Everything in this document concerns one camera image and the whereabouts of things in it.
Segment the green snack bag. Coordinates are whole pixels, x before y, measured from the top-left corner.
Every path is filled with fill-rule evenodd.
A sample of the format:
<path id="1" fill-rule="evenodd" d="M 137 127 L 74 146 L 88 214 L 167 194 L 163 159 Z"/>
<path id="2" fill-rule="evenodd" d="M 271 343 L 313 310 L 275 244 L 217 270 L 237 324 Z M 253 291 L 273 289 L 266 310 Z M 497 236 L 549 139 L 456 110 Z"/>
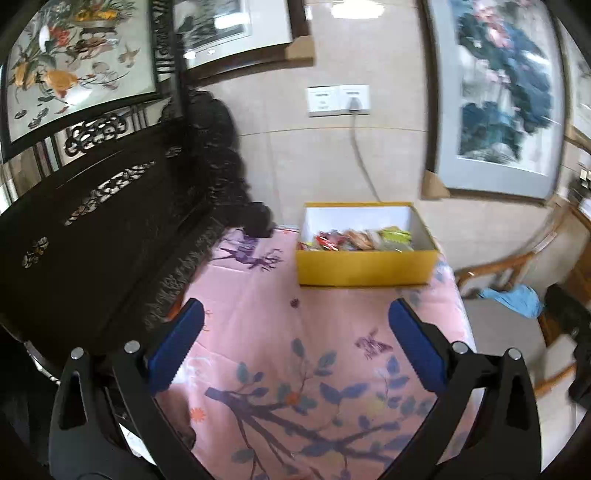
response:
<path id="1" fill-rule="evenodd" d="M 402 230 L 397 226 L 383 228 L 379 234 L 384 242 L 401 243 L 409 245 L 412 243 L 412 234 L 409 231 Z"/>

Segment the red snack packet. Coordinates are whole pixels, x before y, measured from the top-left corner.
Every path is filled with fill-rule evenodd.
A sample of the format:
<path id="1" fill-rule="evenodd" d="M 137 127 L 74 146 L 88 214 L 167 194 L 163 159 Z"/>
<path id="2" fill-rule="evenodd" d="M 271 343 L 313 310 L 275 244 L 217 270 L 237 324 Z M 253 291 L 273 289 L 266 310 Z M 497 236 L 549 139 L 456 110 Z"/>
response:
<path id="1" fill-rule="evenodd" d="M 315 246 L 325 251 L 341 250 L 342 238 L 339 236 L 318 234 L 315 236 Z"/>

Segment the blue cloth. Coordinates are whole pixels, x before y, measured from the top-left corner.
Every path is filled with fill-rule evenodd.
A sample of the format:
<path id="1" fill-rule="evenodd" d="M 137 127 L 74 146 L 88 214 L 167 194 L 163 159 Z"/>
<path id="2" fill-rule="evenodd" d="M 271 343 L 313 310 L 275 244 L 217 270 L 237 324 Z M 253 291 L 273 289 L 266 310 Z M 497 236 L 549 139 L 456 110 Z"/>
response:
<path id="1" fill-rule="evenodd" d="M 524 284 L 516 285 L 508 291 L 485 288 L 477 296 L 481 299 L 494 300 L 527 318 L 537 318 L 543 311 L 543 303 L 537 292 Z"/>

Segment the dark carved wooden furniture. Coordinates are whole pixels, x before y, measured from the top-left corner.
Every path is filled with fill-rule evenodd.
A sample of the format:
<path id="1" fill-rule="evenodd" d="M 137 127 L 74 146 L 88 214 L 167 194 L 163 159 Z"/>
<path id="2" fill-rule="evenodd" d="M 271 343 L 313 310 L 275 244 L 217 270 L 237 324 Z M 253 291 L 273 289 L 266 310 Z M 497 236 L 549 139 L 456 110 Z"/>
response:
<path id="1" fill-rule="evenodd" d="M 53 376 L 72 349 L 147 342 L 213 246 L 273 232 L 228 106 L 192 89 L 147 129 L 37 184 L 1 216 L 1 324 Z"/>

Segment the pink floral tablecloth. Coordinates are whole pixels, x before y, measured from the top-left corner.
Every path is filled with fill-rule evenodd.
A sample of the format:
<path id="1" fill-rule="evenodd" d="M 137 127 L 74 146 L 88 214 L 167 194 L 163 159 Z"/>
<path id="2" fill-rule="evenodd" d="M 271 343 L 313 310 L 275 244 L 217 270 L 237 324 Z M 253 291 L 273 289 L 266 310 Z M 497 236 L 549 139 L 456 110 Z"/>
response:
<path id="1" fill-rule="evenodd" d="M 473 340 L 444 259 L 420 288 L 311 289 L 297 243 L 290 229 L 231 230 L 187 289 L 204 329 L 157 401 L 217 479 L 379 477 L 436 400 L 391 331 L 391 303 Z"/>

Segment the yellow cardboard box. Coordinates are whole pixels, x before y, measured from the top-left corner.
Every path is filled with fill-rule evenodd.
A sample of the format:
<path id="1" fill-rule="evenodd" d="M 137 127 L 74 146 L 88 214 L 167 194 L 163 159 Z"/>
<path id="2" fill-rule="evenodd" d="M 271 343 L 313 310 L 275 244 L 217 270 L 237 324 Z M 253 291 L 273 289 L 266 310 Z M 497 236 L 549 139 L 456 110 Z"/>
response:
<path id="1" fill-rule="evenodd" d="M 304 250 L 321 232 L 382 230 L 396 226 L 411 234 L 410 251 Z M 415 206 L 394 203 L 318 203 L 304 205 L 295 248 L 297 280 L 312 287 L 395 287 L 427 284 L 440 250 Z"/>

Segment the far right framed painting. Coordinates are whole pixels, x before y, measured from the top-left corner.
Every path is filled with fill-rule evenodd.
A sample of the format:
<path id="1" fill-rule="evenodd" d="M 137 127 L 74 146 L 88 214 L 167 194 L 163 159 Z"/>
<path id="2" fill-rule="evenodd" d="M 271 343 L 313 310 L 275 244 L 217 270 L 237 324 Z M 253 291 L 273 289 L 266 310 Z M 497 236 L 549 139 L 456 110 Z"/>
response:
<path id="1" fill-rule="evenodd" d="M 590 66 L 565 26 L 560 23 L 569 85 L 567 137 L 590 151 Z"/>

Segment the flower embroidery framed picture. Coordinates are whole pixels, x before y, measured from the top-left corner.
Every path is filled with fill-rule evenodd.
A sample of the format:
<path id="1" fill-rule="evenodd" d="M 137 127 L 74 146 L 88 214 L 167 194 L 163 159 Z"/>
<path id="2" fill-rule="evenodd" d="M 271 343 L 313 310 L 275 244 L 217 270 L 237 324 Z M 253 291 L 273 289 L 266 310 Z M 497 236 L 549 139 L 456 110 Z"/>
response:
<path id="1" fill-rule="evenodd" d="M 26 1 L 1 41 L 1 152 L 160 98 L 174 70 L 169 1 Z"/>

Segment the landscape ink framed painting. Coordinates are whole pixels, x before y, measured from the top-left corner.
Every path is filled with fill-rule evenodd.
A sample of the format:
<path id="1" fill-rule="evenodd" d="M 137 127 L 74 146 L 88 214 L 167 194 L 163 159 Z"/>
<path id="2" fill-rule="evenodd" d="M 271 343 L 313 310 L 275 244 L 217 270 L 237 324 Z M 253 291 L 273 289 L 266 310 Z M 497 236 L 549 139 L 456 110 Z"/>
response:
<path id="1" fill-rule="evenodd" d="M 314 63 L 304 1 L 176 1 L 173 14 L 194 83 Z"/>

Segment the lotus painting with frame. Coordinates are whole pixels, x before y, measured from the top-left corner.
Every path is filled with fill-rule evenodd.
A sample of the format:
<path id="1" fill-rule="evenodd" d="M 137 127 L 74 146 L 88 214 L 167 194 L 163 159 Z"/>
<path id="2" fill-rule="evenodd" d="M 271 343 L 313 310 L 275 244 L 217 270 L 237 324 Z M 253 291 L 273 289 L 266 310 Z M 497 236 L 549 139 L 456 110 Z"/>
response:
<path id="1" fill-rule="evenodd" d="M 430 169 L 455 193 L 545 202 L 567 102 L 558 25 L 541 1 L 423 1 Z"/>

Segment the white wall socket right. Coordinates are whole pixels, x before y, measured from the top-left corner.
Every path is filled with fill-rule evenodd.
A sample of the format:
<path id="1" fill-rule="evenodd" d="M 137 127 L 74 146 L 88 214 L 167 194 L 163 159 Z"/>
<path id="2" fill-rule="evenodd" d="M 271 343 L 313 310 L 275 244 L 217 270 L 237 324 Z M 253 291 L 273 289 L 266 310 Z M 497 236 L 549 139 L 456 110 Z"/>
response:
<path id="1" fill-rule="evenodd" d="M 370 114 L 369 85 L 339 86 L 339 107 L 342 114 Z"/>

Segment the white wall socket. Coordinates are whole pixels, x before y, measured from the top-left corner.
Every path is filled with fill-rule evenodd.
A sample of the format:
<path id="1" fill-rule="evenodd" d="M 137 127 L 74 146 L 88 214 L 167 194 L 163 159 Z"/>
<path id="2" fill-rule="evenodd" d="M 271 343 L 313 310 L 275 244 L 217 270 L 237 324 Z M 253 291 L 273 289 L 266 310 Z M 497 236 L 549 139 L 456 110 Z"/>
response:
<path id="1" fill-rule="evenodd" d="M 339 107 L 342 114 L 370 114 L 369 85 L 339 86 Z"/>
<path id="2" fill-rule="evenodd" d="M 341 114 L 339 86 L 311 86 L 305 89 L 308 116 L 328 117 Z"/>

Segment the white wall socket left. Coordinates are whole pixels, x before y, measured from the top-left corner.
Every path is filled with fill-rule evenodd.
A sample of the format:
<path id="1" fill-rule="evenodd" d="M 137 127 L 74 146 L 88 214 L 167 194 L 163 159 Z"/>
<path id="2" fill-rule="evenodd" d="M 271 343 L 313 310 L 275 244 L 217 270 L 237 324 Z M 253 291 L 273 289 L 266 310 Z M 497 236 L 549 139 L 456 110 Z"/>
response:
<path id="1" fill-rule="evenodd" d="M 308 116 L 328 117 L 341 114 L 339 86 L 311 86 L 305 89 Z"/>

